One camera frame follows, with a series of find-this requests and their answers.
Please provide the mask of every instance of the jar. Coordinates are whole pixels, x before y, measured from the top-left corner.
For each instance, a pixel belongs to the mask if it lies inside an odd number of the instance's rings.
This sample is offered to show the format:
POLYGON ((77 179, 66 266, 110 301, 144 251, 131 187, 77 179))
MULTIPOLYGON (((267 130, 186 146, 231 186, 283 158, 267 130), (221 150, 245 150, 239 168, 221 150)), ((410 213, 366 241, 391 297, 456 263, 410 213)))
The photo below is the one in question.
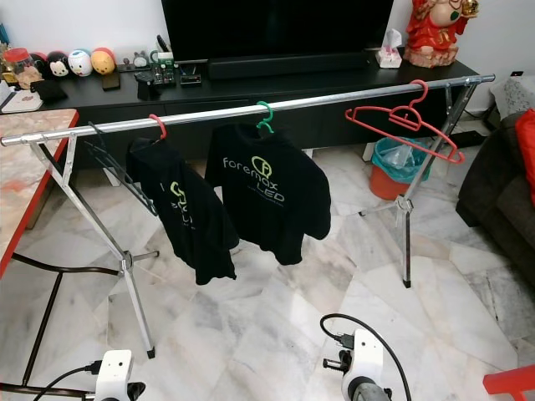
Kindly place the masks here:
POLYGON ((3 54, 18 84, 22 89, 30 89, 30 84, 43 79, 41 73, 35 68, 33 59, 25 48, 11 48, 3 54))

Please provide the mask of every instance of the dark sofa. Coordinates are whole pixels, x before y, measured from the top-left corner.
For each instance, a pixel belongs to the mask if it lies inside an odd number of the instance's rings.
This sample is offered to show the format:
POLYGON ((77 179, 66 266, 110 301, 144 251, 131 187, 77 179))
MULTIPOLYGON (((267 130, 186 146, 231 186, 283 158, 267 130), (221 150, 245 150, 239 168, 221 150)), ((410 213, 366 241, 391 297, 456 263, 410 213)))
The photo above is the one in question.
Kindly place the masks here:
POLYGON ((459 193, 457 213, 481 225, 535 286, 535 207, 518 147, 515 123, 502 121, 477 154, 459 193))

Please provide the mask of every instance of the tv screen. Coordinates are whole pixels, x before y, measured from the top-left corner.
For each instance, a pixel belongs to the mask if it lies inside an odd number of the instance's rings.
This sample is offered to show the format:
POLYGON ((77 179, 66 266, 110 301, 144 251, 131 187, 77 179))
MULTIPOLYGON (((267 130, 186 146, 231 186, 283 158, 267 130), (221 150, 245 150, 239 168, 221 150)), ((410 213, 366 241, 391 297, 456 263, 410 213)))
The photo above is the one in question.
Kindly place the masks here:
POLYGON ((352 53, 382 44, 394 0, 162 0, 175 60, 352 53))

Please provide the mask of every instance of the tissue box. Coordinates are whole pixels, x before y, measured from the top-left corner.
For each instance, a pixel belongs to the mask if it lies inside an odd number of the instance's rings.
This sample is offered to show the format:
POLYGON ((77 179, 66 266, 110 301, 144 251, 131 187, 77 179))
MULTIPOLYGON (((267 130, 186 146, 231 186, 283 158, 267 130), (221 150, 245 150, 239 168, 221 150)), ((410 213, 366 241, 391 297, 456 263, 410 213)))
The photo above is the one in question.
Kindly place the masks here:
POLYGON ((390 51, 386 48, 381 48, 375 54, 377 63, 382 69, 398 69, 401 66, 401 56, 397 48, 392 48, 390 51))

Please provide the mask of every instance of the black t-shirt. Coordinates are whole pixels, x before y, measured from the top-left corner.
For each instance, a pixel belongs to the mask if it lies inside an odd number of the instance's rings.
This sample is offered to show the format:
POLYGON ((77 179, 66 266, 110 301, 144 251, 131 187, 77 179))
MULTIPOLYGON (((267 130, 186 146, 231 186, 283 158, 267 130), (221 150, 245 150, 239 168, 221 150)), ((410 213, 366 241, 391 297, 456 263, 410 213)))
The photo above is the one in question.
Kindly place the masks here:
POLYGON ((327 177, 283 132, 261 138, 254 125, 216 129, 206 180, 222 187, 238 235, 283 265, 301 262, 304 234, 323 239, 329 233, 327 177))
POLYGON ((196 283, 236 278, 229 249, 239 242, 214 190, 165 140, 135 140, 126 169, 154 206, 175 255, 196 270, 196 283))

